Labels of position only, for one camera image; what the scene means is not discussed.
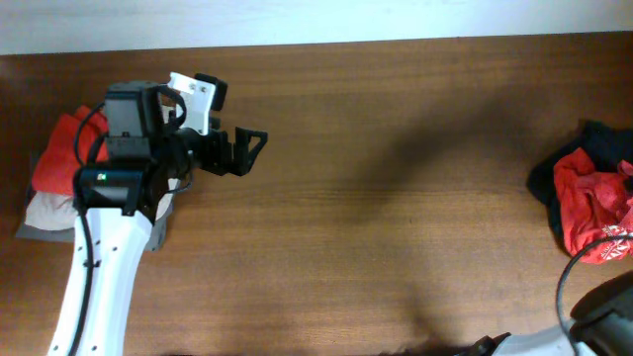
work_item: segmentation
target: wooden surface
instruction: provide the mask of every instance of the wooden surface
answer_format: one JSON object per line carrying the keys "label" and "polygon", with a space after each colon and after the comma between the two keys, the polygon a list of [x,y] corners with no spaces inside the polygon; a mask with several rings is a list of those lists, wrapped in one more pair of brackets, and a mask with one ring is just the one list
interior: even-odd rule
{"label": "wooden surface", "polygon": [[[242,178],[199,172],[139,265],[126,354],[370,354],[555,322],[569,260],[529,169],[582,119],[630,127],[631,34],[0,57],[0,345],[43,354],[71,246],[15,239],[29,150],[116,81],[229,83],[266,130]],[[572,305],[630,269],[583,265]]]}

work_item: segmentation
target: red fabric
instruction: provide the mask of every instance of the red fabric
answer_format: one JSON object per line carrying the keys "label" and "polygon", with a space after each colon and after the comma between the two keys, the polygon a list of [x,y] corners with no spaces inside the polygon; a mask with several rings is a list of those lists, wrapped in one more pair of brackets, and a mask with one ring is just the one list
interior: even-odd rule
{"label": "red fabric", "polygon": [[[596,172],[582,148],[554,166],[554,184],[561,202],[565,247],[576,255],[593,241],[633,232],[633,199],[624,182],[633,175],[633,165],[621,161],[618,173]],[[589,251],[583,262],[600,264],[633,253],[629,241],[605,243]]]}
{"label": "red fabric", "polygon": [[[72,195],[72,177],[79,168],[75,159],[73,143],[81,121],[90,113],[90,109],[82,106],[74,116],[63,114],[48,139],[48,146],[40,157],[31,184],[40,192]],[[95,114],[83,128],[79,137],[79,156],[85,162],[92,142],[108,130],[106,118]],[[97,161],[108,159],[105,145],[99,150]]]}

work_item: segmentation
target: black cable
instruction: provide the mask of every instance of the black cable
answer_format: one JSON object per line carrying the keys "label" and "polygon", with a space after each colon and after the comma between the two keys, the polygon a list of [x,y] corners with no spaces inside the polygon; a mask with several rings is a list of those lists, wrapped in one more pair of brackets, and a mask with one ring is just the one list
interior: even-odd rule
{"label": "black cable", "polygon": [[164,127],[164,131],[168,134],[175,133],[187,119],[187,106],[185,105],[185,99],[174,89],[171,89],[167,84],[162,84],[156,87],[156,91],[159,94],[164,95],[173,101],[176,105],[180,106],[182,114],[179,117],[169,117],[167,124]]}
{"label": "black cable", "polygon": [[165,192],[165,194],[178,194],[178,193],[182,193],[184,191],[189,190],[189,188],[191,188],[191,186],[194,183],[194,172],[193,171],[189,171],[189,182],[187,182],[187,184],[184,187],[179,187],[179,188],[175,188],[175,189],[171,189],[168,190],[167,192]]}
{"label": "black cable", "polygon": [[565,282],[567,282],[567,278],[570,276],[570,272],[572,272],[572,268],[574,268],[576,263],[580,261],[581,258],[583,258],[583,256],[585,256],[590,250],[600,246],[601,244],[605,242],[613,242],[613,241],[620,241],[620,240],[632,241],[633,236],[626,236],[626,235],[610,236],[610,237],[602,238],[600,240],[596,240],[588,244],[579,253],[577,253],[576,256],[572,258],[572,260],[567,264],[567,266],[565,266],[565,269],[563,270],[563,273],[561,274],[561,278],[558,280],[558,284],[556,286],[556,315],[558,318],[558,323],[561,326],[561,330],[563,330],[565,337],[567,337],[568,341],[570,342],[570,345],[572,345],[572,349],[574,350],[574,354],[576,356],[579,356],[581,352],[578,348],[578,345],[576,344],[576,341],[572,337],[572,333],[570,332],[570,329],[568,328],[567,323],[564,321],[565,317],[563,316],[563,287],[565,286]]}
{"label": "black cable", "polygon": [[79,185],[79,177],[81,175],[81,168],[77,170],[72,181],[72,188],[75,194],[75,209],[77,210],[79,217],[81,218],[81,226],[83,228],[83,236],[86,243],[86,251],[88,258],[84,263],[86,267],[86,284],[83,290],[83,299],[81,302],[81,311],[79,312],[79,320],[77,321],[77,328],[75,329],[75,337],[72,340],[72,345],[68,355],[75,356],[81,343],[81,335],[83,333],[84,325],[86,323],[86,314],[88,313],[88,303],[90,302],[90,290],[92,288],[92,272],[94,268],[94,256],[92,251],[92,236],[90,235],[90,226],[88,225],[88,219],[86,218],[86,206],[83,201],[83,194],[81,192],[81,186]]}
{"label": "black cable", "polygon": [[90,111],[90,113],[81,121],[81,123],[79,124],[79,128],[77,128],[77,133],[75,134],[75,142],[73,144],[73,148],[75,150],[75,159],[77,160],[79,165],[82,166],[82,167],[85,164],[81,160],[81,157],[79,157],[79,137],[81,136],[81,131],[86,126],[86,124],[88,124],[88,121],[90,120],[90,118],[92,118],[105,105],[106,105],[106,103],[104,102],[104,103],[101,103],[101,104],[97,105],[94,109],[92,109],[92,111]]}
{"label": "black cable", "polygon": [[101,149],[101,146],[103,145],[103,141],[106,139],[107,136],[108,136],[108,133],[101,133],[99,134],[97,139],[95,139],[95,141],[92,142],[92,145],[90,146],[90,151],[88,151],[88,160],[86,163],[95,163],[97,161],[99,150]]}

